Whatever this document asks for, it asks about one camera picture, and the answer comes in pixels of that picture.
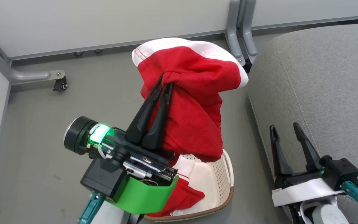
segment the caster wheel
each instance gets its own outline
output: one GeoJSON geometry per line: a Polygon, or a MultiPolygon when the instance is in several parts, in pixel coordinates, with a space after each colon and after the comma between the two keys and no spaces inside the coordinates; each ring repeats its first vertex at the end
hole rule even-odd
{"type": "Polygon", "coordinates": [[[67,79],[66,77],[63,77],[61,79],[57,79],[55,81],[55,85],[53,87],[53,90],[56,92],[65,91],[67,89],[67,79]]]}
{"type": "Polygon", "coordinates": [[[77,52],[74,52],[74,55],[78,57],[78,56],[82,55],[82,53],[83,53],[83,51],[77,51],[77,52]]]}

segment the grey metal leg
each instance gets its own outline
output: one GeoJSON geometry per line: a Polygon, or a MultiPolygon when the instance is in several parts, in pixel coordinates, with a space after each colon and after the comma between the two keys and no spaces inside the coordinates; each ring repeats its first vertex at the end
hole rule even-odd
{"type": "Polygon", "coordinates": [[[232,55],[238,60],[243,66],[245,60],[243,53],[241,52],[240,44],[237,39],[237,17],[240,9],[240,0],[230,0],[229,14],[227,16],[226,24],[226,40],[229,44],[232,55]]]}
{"type": "Polygon", "coordinates": [[[63,70],[21,72],[9,67],[0,57],[0,72],[8,79],[12,85],[23,84],[35,81],[62,79],[65,76],[63,70]]]}
{"type": "Polygon", "coordinates": [[[255,10],[256,0],[247,0],[246,8],[244,11],[243,22],[240,26],[240,31],[243,37],[244,46],[246,47],[247,54],[250,57],[251,63],[255,59],[258,51],[252,37],[251,25],[253,13],[255,10]]]}

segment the basket handle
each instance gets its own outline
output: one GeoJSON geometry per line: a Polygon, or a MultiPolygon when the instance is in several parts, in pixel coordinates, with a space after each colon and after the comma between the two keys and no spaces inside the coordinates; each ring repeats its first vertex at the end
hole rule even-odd
{"type": "Polygon", "coordinates": [[[230,186],[233,187],[234,186],[234,173],[233,173],[233,165],[232,162],[230,160],[229,154],[227,154],[226,150],[223,149],[223,154],[222,154],[224,160],[223,163],[226,165],[226,171],[227,171],[227,180],[230,183],[230,186]]]}

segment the laundry basket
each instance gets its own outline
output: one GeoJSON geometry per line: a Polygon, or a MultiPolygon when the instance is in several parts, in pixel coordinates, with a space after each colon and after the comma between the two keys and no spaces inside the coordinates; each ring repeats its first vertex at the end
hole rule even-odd
{"type": "Polygon", "coordinates": [[[195,162],[193,172],[190,175],[189,186],[202,191],[205,197],[193,207],[183,209],[183,215],[170,217],[145,215],[146,220],[173,222],[198,218],[223,209],[232,200],[234,192],[233,166],[224,149],[222,157],[214,163],[203,163],[193,155],[185,155],[184,157],[195,162]]]}

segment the red and white cloth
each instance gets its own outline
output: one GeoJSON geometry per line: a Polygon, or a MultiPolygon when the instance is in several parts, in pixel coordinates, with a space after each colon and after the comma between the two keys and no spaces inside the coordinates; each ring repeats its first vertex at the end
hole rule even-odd
{"type": "Polygon", "coordinates": [[[151,217],[171,216],[175,211],[190,208],[205,197],[205,194],[199,190],[189,187],[190,175],[194,168],[194,162],[179,156],[173,168],[178,169],[179,180],[165,204],[162,211],[148,214],[151,217]]]}
{"type": "MultiPolygon", "coordinates": [[[[248,77],[239,62],[223,48],[205,41],[163,38],[146,42],[132,52],[132,60],[145,82],[140,94],[147,98],[159,77],[174,82],[163,148],[176,155],[193,154],[203,162],[215,162],[223,153],[219,92],[243,87],[248,77]]],[[[159,102],[152,113],[157,113],[159,102]]],[[[196,192],[180,182],[192,197],[196,192]]]]}

